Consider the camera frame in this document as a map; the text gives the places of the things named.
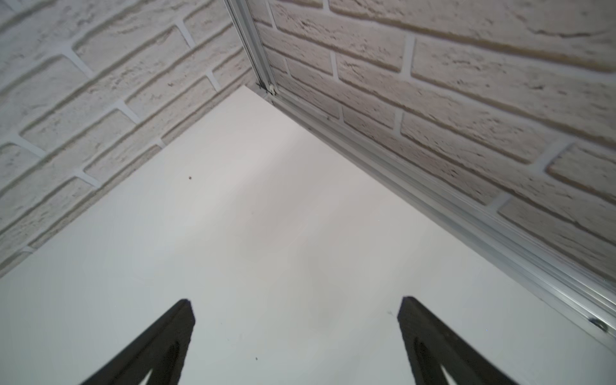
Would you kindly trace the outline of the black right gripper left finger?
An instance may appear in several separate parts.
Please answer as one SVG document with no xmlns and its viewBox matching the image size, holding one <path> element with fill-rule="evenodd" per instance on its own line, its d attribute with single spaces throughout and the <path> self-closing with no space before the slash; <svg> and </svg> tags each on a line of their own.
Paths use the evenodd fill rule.
<svg viewBox="0 0 616 385">
<path fill-rule="evenodd" d="M 196 323 L 182 299 L 135 338 L 86 384 L 178 384 Z"/>
</svg>

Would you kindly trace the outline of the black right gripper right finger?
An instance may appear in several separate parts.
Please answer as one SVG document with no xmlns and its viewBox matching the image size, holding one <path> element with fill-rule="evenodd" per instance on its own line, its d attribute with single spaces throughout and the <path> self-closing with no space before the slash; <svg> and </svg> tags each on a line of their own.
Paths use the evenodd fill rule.
<svg viewBox="0 0 616 385">
<path fill-rule="evenodd" d="M 397 320 L 416 384 L 516 383 L 416 298 L 402 299 Z"/>
</svg>

